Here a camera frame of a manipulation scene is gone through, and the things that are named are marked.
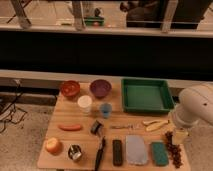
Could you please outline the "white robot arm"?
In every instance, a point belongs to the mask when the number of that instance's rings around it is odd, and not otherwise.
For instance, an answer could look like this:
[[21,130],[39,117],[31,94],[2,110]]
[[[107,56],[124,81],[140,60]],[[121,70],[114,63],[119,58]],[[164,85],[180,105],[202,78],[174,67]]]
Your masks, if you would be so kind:
[[200,119],[213,126],[213,84],[205,83],[183,89],[179,103],[171,111],[173,129],[172,144],[181,144],[188,136],[188,130]]

